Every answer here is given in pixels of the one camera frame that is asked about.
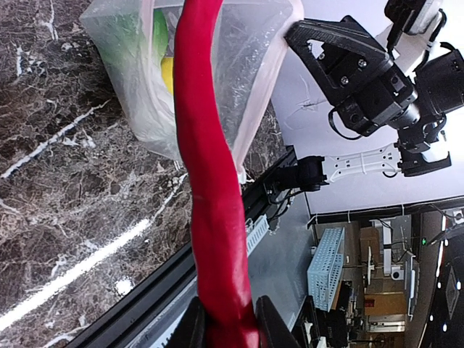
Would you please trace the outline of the green leafy vegetable toy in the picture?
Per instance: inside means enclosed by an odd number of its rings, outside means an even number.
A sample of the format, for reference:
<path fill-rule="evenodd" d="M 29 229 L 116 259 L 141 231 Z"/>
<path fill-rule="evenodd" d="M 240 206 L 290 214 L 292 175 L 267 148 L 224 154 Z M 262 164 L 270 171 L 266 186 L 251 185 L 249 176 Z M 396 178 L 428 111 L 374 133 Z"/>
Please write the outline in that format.
<path fill-rule="evenodd" d="M 166 55 L 168 40 L 165 16 L 161 10 L 156 9 L 153 11 L 152 51 L 158 62 Z"/>

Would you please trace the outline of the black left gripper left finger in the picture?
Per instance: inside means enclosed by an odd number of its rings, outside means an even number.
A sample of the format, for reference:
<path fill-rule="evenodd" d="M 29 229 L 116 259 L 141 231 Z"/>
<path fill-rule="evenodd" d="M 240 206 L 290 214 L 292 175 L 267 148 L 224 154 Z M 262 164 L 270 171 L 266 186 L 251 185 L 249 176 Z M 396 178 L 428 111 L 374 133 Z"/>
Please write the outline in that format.
<path fill-rule="evenodd" d="M 168 339 L 167 348 L 206 347 L 206 312 L 198 297 L 194 297 L 183 314 L 178 326 Z"/>

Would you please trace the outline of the red chili pepper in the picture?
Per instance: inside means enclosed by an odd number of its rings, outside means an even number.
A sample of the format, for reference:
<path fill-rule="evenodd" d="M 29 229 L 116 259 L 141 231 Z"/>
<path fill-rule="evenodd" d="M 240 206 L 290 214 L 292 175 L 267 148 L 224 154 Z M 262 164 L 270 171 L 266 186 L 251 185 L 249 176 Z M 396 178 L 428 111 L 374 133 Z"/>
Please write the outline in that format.
<path fill-rule="evenodd" d="M 218 116 L 211 47 L 220 1 L 186 1 L 175 34 L 178 147 L 193 196 L 191 243 L 208 347 L 258 347 L 244 206 Z"/>

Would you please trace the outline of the clear zip top bag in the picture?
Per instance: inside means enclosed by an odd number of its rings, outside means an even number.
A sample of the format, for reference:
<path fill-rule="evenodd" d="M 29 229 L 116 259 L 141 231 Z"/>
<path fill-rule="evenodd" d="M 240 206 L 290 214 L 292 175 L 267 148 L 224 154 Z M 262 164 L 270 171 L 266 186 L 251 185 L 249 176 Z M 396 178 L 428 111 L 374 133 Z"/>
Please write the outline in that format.
<path fill-rule="evenodd" d="M 136 138 L 151 152 L 179 160 L 173 95 L 152 51 L 153 11 L 168 29 L 174 58 L 182 1 L 93 1 L 80 21 L 96 45 Z M 224 1 L 211 48 L 217 110 L 237 168 L 260 126 L 288 46 L 301 20 L 300 1 Z"/>

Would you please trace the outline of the yellow lemon toy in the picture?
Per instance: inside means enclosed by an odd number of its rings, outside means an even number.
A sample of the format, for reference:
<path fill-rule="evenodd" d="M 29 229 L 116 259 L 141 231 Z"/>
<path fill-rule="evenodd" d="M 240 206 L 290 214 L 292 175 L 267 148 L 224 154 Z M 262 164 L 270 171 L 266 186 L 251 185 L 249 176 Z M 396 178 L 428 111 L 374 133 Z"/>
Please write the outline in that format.
<path fill-rule="evenodd" d="M 170 94 L 173 94 L 173 63 L 174 59 L 172 57 L 164 57 L 160 65 L 162 79 Z"/>

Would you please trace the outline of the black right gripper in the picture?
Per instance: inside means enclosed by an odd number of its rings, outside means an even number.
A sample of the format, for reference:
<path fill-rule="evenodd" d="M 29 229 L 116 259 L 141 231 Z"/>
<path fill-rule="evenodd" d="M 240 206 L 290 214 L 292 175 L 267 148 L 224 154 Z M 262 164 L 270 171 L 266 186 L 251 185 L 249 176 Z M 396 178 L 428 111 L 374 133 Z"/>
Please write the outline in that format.
<path fill-rule="evenodd" d="M 339 22 L 305 19 L 294 23 L 285 39 L 335 105 L 328 123 L 339 136 L 335 114 L 358 136 L 370 136 L 385 125 L 401 130 L 418 123 L 413 82 L 392 66 L 386 50 L 352 17 Z M 346 88 L 360 90 L 347 97 Z"/>

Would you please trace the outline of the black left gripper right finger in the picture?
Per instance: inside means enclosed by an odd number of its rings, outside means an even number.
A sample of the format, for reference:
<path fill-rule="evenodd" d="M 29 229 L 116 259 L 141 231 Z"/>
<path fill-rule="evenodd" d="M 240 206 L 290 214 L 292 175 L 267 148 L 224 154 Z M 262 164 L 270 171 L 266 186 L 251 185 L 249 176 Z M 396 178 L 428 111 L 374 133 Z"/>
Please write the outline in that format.
<path fill-rule="evenodd" d="M 257 300 L 257 324 L 260 347 L 291 348 L 299 347 L 297 340 L 287 328 L 270 297 L 262 296 Z"/>

